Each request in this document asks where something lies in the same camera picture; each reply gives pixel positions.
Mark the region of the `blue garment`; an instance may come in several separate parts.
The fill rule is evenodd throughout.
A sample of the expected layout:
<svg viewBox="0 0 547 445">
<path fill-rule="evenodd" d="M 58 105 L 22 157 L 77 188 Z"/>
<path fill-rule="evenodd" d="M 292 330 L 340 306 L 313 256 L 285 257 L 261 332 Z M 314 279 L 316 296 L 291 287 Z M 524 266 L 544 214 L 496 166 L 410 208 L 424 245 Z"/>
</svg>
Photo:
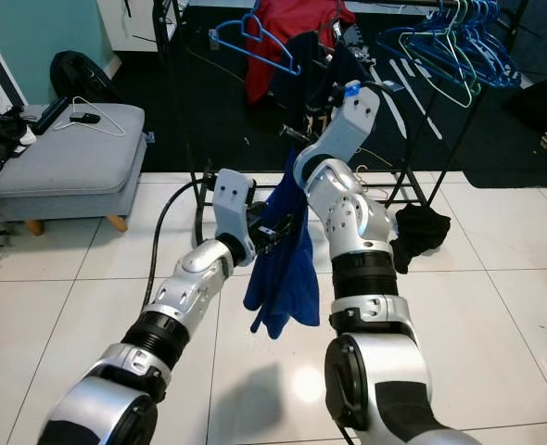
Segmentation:
<svg viewBox="0 0 547 445">
<path fill-rule="evenodd" d="M 285 175 L 261 212 L 261 226 L 273 229 L 279 238 L 268 251 L 257 255 L 243 300 L 245 309 L 255 312 L 249 331 L 265 327 L 270 339 L 278 339 L 290 321 L 320 325 L 314 245 L 306 194 L 295 177 L 296 160 L 298 152 L 287 154 Z"/>
</svg>

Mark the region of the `white cabinet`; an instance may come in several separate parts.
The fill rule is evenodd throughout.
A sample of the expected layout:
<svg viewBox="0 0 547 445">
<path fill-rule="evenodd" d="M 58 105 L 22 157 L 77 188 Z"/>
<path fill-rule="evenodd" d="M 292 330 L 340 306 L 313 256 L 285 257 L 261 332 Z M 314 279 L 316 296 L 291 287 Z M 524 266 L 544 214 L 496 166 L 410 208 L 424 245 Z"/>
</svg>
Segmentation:
<svg viewBox="0 0 547 445">
<path fill-rule="evenodd" d="M 96 3 L 114 51 L 151 54 L 158 51 L 152 27 L 154 0 L 96 0 Z"/>
</svg>

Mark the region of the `black backpack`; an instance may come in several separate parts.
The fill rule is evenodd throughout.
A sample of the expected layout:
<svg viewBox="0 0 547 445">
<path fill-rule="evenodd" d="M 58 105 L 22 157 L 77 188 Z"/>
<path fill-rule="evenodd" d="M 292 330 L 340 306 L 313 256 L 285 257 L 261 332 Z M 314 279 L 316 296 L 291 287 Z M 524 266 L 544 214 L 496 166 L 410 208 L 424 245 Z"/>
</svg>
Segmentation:
<svg viewBox="0 0 547 445">
<path fill-rule="evenodd" d="M 78 51 L 62 51 L 50 63 L 50 84 L 58 97 L 82 97 L 92 103 L 122 103 L 104 69 Z"/>
</svg>

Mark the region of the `grey cushioned ottoman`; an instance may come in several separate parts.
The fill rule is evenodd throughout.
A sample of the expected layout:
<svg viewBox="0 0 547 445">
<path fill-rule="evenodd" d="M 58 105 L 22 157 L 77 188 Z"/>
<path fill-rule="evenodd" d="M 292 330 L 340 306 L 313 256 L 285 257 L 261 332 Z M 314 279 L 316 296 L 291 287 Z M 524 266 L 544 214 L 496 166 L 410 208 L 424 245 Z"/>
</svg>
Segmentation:
<svg viewBox="0 0 547 445">
<path fill-rule="evenodd" d="M 99 103 L 124 127 L 124 137 L 70 127 L 48 130 L 0 172 L 0 221 L 108 219 L 126 232 L 144 156 L 144 111 L 126 103 Z"/>
</svg>

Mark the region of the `black metal clothes rack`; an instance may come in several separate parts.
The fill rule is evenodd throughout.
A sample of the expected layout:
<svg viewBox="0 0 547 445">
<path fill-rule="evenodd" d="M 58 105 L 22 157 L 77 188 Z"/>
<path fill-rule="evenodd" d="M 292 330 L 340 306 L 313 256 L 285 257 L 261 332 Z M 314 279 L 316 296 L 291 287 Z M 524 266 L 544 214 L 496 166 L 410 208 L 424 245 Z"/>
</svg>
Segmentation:
<svg viewBox="0 0 547 445">
<path fill-rule="evenodd" d="M 180 6 L 181 0 L 150 0 L 152 5 L 151 14 L 152 14 L 152 30 L 155 33 L 155 46 L 158 49 L 159 64 L 163 68 L 164 73 L 166 73 L 167 80 L 172 84 L 172 101 L 176 103 L 176 107 L 179 107 L 180 98 L 179 98 L 179 75 L 180 71 L 172 67 L 171 62 L 168 62 L 168 58 L 171 54 L 175 54 L 177 51 L 171 49 L 172 39 L 175 42 L 179 42 L 181 39 L 181 31 L 179 31 L 179 25 L 182 21 L 182 12 L 184 12 L 184 6 Z M 515 46 L 516 34 L 518 29 L 527 30 L 528 27 L 522 26 L 522 18 L 525 11 L 527 11 L 529 1 L 531 0 L 518 0 L 519 4 L 515 7 L 500 6 L 499 0 L 337 0 L 337 2 L 342 6 L 344 3 L 357 3 L 364 5 L 374 5 L 378 7 L 413 7 L 413 8 L 425 8 L 426 6 L 446 6 L 454 7 L 456 3 L 493 3 L 495 8 L 500 9 L 500 12 L 494 13 L 494 24 L 502 26 L 505 29 L 505 47 L 508 48 L 508 51 L 512 51 L 512 47 Z M 454 161 L 455 154 L 457 149 L 460 148 L 460 144 L 463 143 L 465 133 L 467 133 L 467 128 L 469 124 L 472 123 L 473 119 L 476 117 L 478 109 L 477 107 L 481 105 L 482 95 L 473 97 L 473 106 L 470 107 L 468 111 L 467 120 L 465 120 L 463 131 L 459 136 L 457 136 L 457 141 L 454 146 L 449 146 L 451 153 L 448 157 L 448 166 L 443 167 L 442 174 L 439 177 L 439 180 L 435 182 L 433 191 L 430 192 L 428 196 L 425 191 L 422 190 L 421 185 L 419 185 L 416 174 L 413 172 L 413 141 L 411 141 L 411 136 L 406 135 L 406 156 L 398 164 L 389 163 L 389 166 L 392 169 L 393 175 L 395 175 L 396 183 L 388 184 L 393 185 L 391 192 L 389 192 L 388 198 L 381 200 L 381 203 L 387 205 L 393 204 L 404 204 L 404 205 L 422 205 L 422 207 L 431 207 L 433 205 L 435 196 L 438 195 L 440 181 L 444 178 L 444 174 L 447 174 L 448 170 L 451 168 L 451 162 Z M 173 113 L 176 118 L 176 123 L 179 123 L 179 128 L 181 132 L 184 132 L 185 137 L 185 153 L 187 153 L 188 159 L 194 160 L 193 154 L 196 154 L 196 149 L 190 145 L 190 135 L 192 131 L 185 129 L 185 124 L 181 123 L 182 114 L 179 109 L 175 110 Z M 392 199 L 396 198 L 398 194 L 404 195 L 403 187 L 405 184 L 409 184 L 411 190 L 416 197 L 413 199 Z M 192 185 L 194 191 L 194 197 L 196 197 L 196 216 L 194 216 L 193 224 L 193 238 L 194 245 L 201 243 L 203 241 L 203 211 L 209 209 L 211 204 L 207 202 L 206 195 L 209 194 L 209 189 L 206 189 L 202 185 Z"/>
</svg>

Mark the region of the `navy printed t-shirt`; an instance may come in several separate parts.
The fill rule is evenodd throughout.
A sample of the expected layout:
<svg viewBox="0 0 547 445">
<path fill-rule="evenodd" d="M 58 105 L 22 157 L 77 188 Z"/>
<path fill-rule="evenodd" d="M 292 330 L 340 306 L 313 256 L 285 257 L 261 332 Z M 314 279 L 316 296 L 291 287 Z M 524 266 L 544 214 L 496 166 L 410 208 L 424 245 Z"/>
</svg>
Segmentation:
<svg viewBox="0 0 547 445">
<path fill-rule="evenodd" d="M 300 151 L 298 129 L 304 119 L 315 118 L 324 111 L 339 86 L 350 81 L 368 82 L 366 68 L 358 62 L 353 52 L 341 46 L 327 59 L 320 42 L 319 32 L 305 32 L 287 42 L 287 50 L 295 57 L 300 67 L 300 76 L 291 76 L 279 71 L 274 75 L 270 93 L 278 105 L 285 106 L 285 128 L 281 140 L 287 149 L 285 175 L 281 184 L 294 184 L 292 166 Z"/>
</svg>

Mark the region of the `black carpet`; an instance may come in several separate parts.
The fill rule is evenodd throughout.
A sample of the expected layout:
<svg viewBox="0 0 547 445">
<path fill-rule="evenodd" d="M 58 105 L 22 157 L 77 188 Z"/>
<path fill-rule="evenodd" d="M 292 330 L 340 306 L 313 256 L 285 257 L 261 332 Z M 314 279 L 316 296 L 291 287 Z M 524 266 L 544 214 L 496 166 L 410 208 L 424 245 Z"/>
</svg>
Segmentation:
<svg viewBox="0 0 547 445">
<path fill-rule="evenodd" d="M 278 131 L 285 118 L 279 103 L 249 106 L 244 77 L 247 60 L 230 48 L 211 48 L 211 27 L 241 14 L 239 7 L 192 5 L 182 12 L 184 33 L 172 46 L 168 62 L 180 71 L 179 107 L 172 84 L 159 64 L 158 51 L 125 52 L 113 83 L 130 105 L 143 108 L 152 145 L 144 158 L 146 172 L 193 172 L 231 167 L 247 172 L 281 170 L 283 153 Z M 467 121 L 469 108 L 454 105 L 426 84 L 425 73 L 374 42 L 391 27 L 409 25 L 408 14 L 360 12 L 357 26 L 374 56 L 372 75 L 399 83 L 401 91 L 380 107 L 375 132 L 358 154 L 359 164 L 375 172 L 392 172 L 406 156 L 405 136 L 413 141 L 413 166 L 419 181 L 435 183 L 448 166 Z M 451 168 L 441 182 L 465 181 L 480 189 L 547 187 L 547 153 L 540 135 L 503 109 L 511 89 L 485 89 L 481 105 Z M 181 123 L 192 131 L 194 160 L 185 153 Z"/>
</svg>

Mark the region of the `long black device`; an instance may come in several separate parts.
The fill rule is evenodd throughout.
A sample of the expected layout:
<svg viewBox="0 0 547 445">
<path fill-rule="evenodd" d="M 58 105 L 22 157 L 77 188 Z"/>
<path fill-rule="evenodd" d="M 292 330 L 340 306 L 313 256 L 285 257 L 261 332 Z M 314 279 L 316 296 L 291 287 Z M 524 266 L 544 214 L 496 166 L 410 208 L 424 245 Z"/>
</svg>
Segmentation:
<svg viewBox="0 0 547 445">
<path fill-rule="evenodd" d="M 32 131 L 36 135 L 45 134 L 52 127 L 52 124 L 57 121 L 58 116 L 69 107 L 70 101 L 70 96 L 62 96 L 50 103 L 47 108 L 42 110 L 39 118 L 32 123 Z"/>
</svg>

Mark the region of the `red cloth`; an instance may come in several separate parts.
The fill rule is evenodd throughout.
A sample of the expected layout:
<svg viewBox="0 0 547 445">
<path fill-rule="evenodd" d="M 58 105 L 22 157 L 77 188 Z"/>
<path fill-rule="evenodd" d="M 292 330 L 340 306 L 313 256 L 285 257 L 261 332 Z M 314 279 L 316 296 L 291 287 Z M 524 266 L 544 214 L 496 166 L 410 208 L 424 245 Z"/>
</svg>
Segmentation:
<svg viewBox="0 0 547 445">
<path fill-rule="evenodd" d="M 256 14 L 262 25 L 289 46 L 290 39 L 305 32 L 320 32 L 325 46 L 336 45 L 336 35 L 330 30 L 334 22 L 347 27 L 357 22 L 357 17 L 342 0 L 257 0 Z M 249 51 L 278 62 L 281 51 L 270 41 L 247 41 Z M 278 70 L 248 58 L 245 90 L 247 103 L 255 106 L 268 94 L 274 73 Z"/>
</svg>

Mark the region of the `black duffel bag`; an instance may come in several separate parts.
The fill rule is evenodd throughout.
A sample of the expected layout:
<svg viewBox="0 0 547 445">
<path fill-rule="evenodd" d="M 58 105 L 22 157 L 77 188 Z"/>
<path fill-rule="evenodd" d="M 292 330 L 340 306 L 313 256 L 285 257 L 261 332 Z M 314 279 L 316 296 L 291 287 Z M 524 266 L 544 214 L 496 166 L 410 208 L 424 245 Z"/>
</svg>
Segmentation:
<svg viewBox="0 0 547 445">
<path fill-rule="evenodd" d="M 520 89 L 503 109 L 531 130 L 547 133 L 547 78 Z"/>
</svg>

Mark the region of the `black crumpled cloth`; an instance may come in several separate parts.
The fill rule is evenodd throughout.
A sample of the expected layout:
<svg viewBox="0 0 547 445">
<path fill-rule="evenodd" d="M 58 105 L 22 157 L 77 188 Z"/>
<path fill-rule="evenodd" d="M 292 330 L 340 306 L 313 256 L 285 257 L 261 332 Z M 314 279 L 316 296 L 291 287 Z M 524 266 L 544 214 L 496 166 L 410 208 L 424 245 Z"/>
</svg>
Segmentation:
<svg viewBox="0 0 547 445">
<path fill-rule="evenodd" d="M 426 205 L 406 204 L 395 212 L 397 236 L 389 241 L 397 273 L 409 272 L 411 261 L 427 251 L 438 249 L 452 228 L 452 217 Z"/>
</svg>

